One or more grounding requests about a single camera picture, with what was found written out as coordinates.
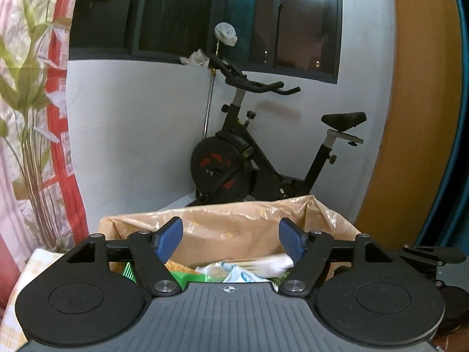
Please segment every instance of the bike frame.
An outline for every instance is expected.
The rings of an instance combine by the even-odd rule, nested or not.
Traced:
[[[280,175],[248,132],[247,126],[239,120],[239,111],[245,94],[245,90],[236,89],[233,102],[227,110],[223,127],[221,131],[216,133],[216,136],[227,141],[230,141],[229,134],[237,136],[243,139],[248,147],[254,149],[249,158],[256,163],[258,169],[253,170],[253,184],[249,194],[257,200],[273,201],[308,195],[325,162],[331,158],[332,145],[337,138],[348,140],[350,143],[363,144],[363,140],[356,136],[328,129],[327,137],[321,144],[304,180]]]

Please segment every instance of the green packaging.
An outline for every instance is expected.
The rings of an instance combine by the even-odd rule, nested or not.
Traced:
[[[220,279],[204,274],[182,273],[180,271],[170,271],[170,273],[175,280],[177,280],[182,289],[185,289],[189,282],[222,282]],[[127,263],[122,275],[135,282],[134,273],[132,272],[130,263]]]

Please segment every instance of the brown garbage bag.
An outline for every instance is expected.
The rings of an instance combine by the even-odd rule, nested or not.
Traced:
[[[433,340],[433,344],[445,352],[469,351],[469,326],[464,326],[454,333]]]
[[[192,268],[282,253],[278,222],[283,217],[306,231],[326,231],[335,239],[354,240],[359,233],[314,196],[109,216],[101,219],[98,231],[107,239],[125,239],[140,229],[158,229],[174,216],[182,218],[184,236],[171,260]]]

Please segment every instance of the checkered cloth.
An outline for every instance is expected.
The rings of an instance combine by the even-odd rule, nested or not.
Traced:
[[[20,291],[41,272],[58,260],[63,254],[51,253],[43,249],[36,249],[29,258],[15,288],[11,292],[6,305],[5,314],[0,325],[0,352],[14,352],[26,343],[20,324],[15,315],[15,302]]]

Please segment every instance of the metal rod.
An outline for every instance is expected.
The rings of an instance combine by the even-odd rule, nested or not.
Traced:
[[[220,40],[217,41],[217,50],[215,51],[215,54],[217,56],[218,56],[219,48],[220,48]],[[210,69],[210,87],[208,89],[207,107],[205,108],[205,123],[203,124],[203,139],[207,137],[208,120],[210,117],[210,107],[212,106],[213,86],[215,84],[216,75],[217,75],[217,71],[215,69]]]

